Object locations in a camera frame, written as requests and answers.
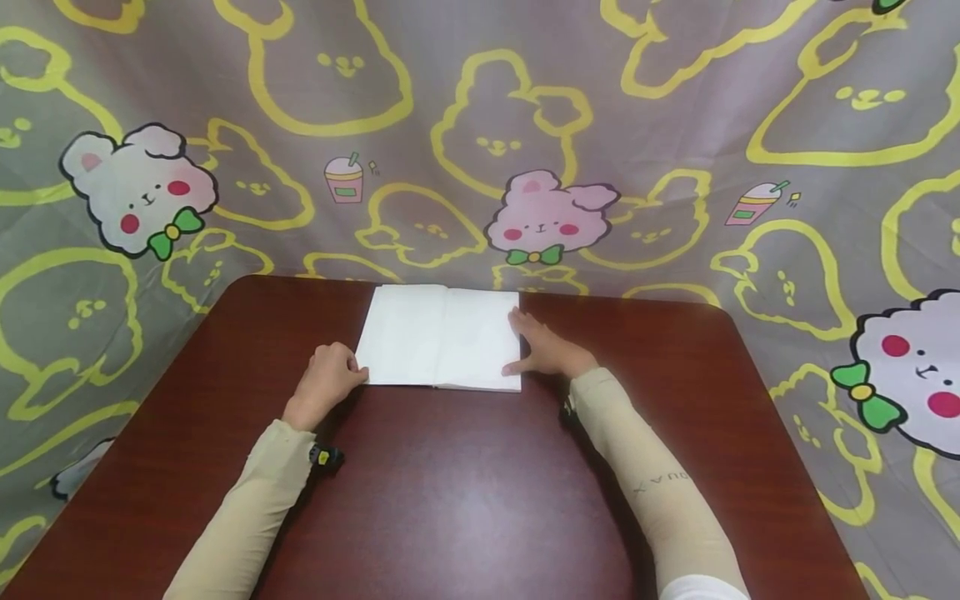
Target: brown table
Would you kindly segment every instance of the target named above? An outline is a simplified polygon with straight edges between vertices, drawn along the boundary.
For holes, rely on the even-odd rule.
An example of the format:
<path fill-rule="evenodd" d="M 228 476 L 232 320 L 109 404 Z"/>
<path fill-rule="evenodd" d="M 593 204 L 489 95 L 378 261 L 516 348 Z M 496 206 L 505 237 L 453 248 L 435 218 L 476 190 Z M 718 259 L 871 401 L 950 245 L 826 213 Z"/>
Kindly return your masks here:
<path fill-rule="evenodd" d="M 4 600 L 159 598 L 314 346 L 355 345 L 372 286 L 224 293 Z M 754 598 L 865 598 L 733 322 L 705 305 L 524 294 L 593 349 L 684 463 Z M 287 518 L 258 598 L 654 598 L 649 549 L 563 390 L 369 387 L 322 436 L 347 462 Z"/>

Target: beige arm sleeve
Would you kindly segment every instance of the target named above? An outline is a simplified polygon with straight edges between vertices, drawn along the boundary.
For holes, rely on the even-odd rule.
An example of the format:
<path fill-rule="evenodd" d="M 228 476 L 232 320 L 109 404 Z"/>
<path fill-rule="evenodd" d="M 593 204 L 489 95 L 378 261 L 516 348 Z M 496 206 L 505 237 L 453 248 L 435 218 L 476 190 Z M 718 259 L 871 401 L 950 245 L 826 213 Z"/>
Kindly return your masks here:
<path fill-rule="evenodd" d="M 606 369 L 570 384 L 570 400 L 607 459 L 657 565 L 658 592 L 684 575 L 708 575 L 747 593 L 730 541 L 683 466 Z"/>
<path fill-rule="evenodd" d="M 310 474 L 313 433 L 275 420 L 193 544 L 165 600 L 250 598 L 276 532 Z"/>

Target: white book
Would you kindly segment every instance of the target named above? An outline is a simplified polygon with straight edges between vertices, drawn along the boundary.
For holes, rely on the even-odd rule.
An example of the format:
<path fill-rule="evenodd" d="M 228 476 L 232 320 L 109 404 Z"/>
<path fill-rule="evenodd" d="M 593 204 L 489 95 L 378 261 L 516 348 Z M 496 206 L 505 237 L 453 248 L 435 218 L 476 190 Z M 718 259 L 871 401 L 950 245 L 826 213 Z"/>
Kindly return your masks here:
<path fill-rule="evenodd" d="M 520 376 L 503 366 L 520 358 L 507 315 L 517 292 L 482 292 L 442 285 L 381 285 L 357 346 L 370 385 L 519 392 Z"/>

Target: green bow tie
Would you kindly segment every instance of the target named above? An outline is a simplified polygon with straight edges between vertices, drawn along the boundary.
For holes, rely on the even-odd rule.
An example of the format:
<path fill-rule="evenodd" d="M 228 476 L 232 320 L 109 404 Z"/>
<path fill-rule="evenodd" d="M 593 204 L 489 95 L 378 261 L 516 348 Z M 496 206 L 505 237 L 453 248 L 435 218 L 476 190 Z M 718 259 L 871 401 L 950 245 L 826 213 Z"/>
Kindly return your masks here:
<path fill-rule="evenodd" d="M 837 367 L 830 372 L 830 378 L 841 388 L 847 390 L 850 398 L 856 402 L 856 409 L 868 427 L 877 433 L 886 433 L 894 425 L 906 420 L 903 409 L 890 398 L 876 392 L 869 382 L 870 364 L 857 361 L 846 367 Z"/>
<path fill-rule="evenodd" d="M 193 206 L 185 206 L 177 211 L 174 222 L 147 238 L 147 246 L 160 260 L 167 260 L 174 250 L 174 241 L 184 233 L 196 233 L 204 228 L 204 220 Z"/>
<path fill-rule="evenodd" d="M 564 257 L 564 245 L 555 244 L 543 252 L 524 252 L 511 250 L 507 252 L 508 265 L 522 265 L 525 262 L 539 262 L 544 265 L 556 265 Z"/>
<path fill-rule="evenodd" d="M 874 14 L 886 14 L 906 2 L 906 0 L 874 0 Z"/>

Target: fabric backdrop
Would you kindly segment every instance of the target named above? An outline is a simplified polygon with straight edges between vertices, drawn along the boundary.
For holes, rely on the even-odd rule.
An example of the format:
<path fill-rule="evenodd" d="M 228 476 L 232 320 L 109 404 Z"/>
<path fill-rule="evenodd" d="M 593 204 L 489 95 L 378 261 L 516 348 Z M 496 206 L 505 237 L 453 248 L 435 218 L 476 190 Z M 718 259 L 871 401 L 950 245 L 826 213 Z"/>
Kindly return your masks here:
<path fill-rule="evenodd" d="M 872 597 L 956 597 L 958 25 L 949 0 L 4 0 L 0 587 L 260 273 L 720 307 Z"/>

